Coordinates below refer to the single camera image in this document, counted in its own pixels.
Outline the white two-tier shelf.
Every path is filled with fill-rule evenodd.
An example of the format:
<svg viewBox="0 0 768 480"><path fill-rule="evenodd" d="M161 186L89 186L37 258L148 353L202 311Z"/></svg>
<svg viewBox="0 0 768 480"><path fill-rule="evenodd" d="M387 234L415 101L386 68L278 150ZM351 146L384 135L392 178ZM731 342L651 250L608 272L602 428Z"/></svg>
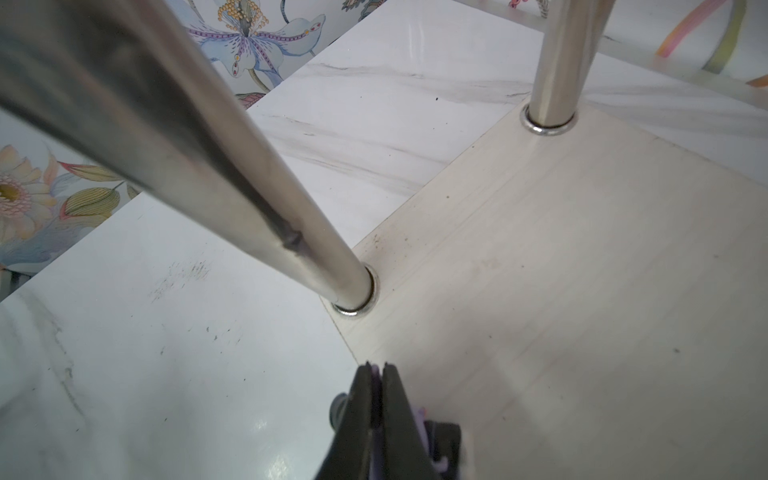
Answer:
<svg viewBox="0 0 768 480"><path fill-rule="evenodd" d="M243 109L159 1L5 1L1 95L139 195L1 305L5 479L310 479L366 363L464 479L767 475L767 115L391 1Z"/></svg>

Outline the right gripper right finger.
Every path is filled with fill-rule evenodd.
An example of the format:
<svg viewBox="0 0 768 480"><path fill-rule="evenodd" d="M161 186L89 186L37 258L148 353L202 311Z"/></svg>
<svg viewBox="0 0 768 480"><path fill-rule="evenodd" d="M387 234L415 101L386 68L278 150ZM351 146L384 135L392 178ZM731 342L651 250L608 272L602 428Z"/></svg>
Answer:
<svg viewBox="0 0 768 480"><path fill-rule="evenodd" d="M381 375L382 473L387 480L440 478L423 446L397 367Z"/></svg>

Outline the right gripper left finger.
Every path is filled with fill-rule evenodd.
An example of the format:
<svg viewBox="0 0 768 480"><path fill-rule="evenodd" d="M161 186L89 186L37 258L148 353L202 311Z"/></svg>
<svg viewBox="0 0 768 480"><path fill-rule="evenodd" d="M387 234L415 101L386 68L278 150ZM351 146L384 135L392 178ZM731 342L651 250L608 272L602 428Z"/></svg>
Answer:
<svg viewBox="0 0 768 480"><path fill-rule="evenodd" d="M330 448L315 476L317 480L367 479L370 471L374 372L369 363L357 368L347 392L337 395L329 409L334 432Z"/></svg>

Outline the small purple kuromi toy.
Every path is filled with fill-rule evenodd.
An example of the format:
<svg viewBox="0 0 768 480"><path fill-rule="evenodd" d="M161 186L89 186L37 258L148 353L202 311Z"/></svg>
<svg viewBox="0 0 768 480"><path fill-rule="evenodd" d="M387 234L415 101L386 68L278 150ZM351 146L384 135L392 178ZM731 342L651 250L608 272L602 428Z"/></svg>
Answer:
<svg viewBox="0 0 768 480"><path fill-rule="evenodd" d="M382 473L381 375L382 368L369 363L374 372L373 419L370 471L367 479L384 479ZM439 479L457 479L461 457L462 432L454 423L436 422L427 418L426 410L410 404L427 455L440 475Z"/></svg>

